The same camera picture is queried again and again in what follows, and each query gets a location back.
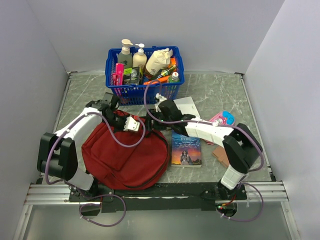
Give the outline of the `red backpack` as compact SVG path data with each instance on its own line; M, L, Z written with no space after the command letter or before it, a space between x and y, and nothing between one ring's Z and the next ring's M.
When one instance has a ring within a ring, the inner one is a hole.
M100 123L81 147L86 170L100 183L114 190L144 190L158 182L171 159L170 147L160 131L137 133L119 131L115 137L124 144L117 144L108 128Z

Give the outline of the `brown leather wallet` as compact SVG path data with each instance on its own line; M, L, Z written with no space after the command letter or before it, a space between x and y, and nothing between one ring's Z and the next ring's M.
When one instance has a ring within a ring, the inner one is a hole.
M212 155L225 167L228 168L230 165L228 156L225 152L225 149L221 146L217 146L214 151L212 152Z

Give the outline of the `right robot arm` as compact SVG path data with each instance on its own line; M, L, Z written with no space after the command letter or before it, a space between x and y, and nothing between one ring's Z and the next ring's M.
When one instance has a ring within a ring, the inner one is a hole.
M160 93L155 95L155 99L155 111L160 116L147 111L153 120L170 127L177 134L202 139L224 148L229 166L218 182L218 193L223 199L230 199L236 193L236 188L248 173L262 168L262 147L245 124L206 121L192 114L183 114L173 100Z

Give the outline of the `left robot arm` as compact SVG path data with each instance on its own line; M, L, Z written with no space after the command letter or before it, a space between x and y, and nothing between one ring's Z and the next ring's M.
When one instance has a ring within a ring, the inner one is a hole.
M93 201L98 197L97 180L78 166L77 146L82 139L103 123L118 145L133 148L138 145L137 142L122 143L113 131L137 133L139 130L146 130L139 117L116 113L119 102L116 95L107 92L102 99L87 103L82 112L62 129L42 135L37 170L44 174L47 185L63 182L79 192L87 201Z

